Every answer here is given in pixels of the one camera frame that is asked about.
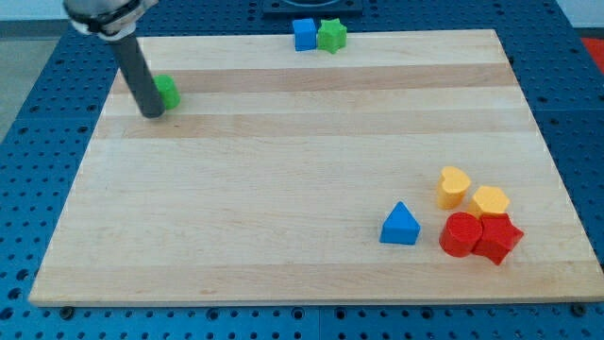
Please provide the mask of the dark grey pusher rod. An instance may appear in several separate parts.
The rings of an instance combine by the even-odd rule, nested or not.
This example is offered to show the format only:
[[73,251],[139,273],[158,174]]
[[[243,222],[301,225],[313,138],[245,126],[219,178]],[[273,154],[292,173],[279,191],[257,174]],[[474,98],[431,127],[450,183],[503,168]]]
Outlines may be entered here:
[[136,34],[109,42],[109,46],[141,115],[147,119],[161,117],[166,109]]

